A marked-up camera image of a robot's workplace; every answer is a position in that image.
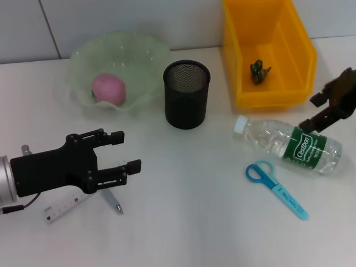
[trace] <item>plastic water bottle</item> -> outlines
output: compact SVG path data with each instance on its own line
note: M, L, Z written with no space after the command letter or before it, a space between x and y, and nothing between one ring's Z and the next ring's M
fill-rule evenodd
M303 133L300 128L281 121L252 121L239 116L234 131L255 147L322 174L336 168L343 149L336 140Z

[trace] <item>pink ball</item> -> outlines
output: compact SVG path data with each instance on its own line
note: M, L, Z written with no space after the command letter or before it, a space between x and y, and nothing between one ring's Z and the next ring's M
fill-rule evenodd
M125 101L125 83L112 74L100 74L95 77L92 89L97 102L106 101L120 105Z

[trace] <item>green toy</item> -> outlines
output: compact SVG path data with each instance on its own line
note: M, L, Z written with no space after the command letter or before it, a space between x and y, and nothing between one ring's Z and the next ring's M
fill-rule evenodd
M257 60L254 64L251 64L250 70L254 83L258 85L259 83L263 82L271 68L272 67L269 67L264 70L262 60Z

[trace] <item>white ruler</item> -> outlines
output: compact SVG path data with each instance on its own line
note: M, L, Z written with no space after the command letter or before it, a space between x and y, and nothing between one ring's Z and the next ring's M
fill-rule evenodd
M51 224L54 221L58 220L68 211L72 210L92 195L94 194L87 195L84 194L81 189L75 189L68 195L59 199L44 210L44 218L46 219L47 224Z

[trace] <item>white wall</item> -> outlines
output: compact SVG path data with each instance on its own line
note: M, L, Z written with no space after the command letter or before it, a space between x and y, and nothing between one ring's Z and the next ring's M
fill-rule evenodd
M41 1L62 57L118 30L151 34L173 50L221 45L221 0ZM355 0L293 2L311 38L356 35ZM0 63L48 58L58 56L38 0L0 0Z
M0 63L58 58L37 0L0 0Z

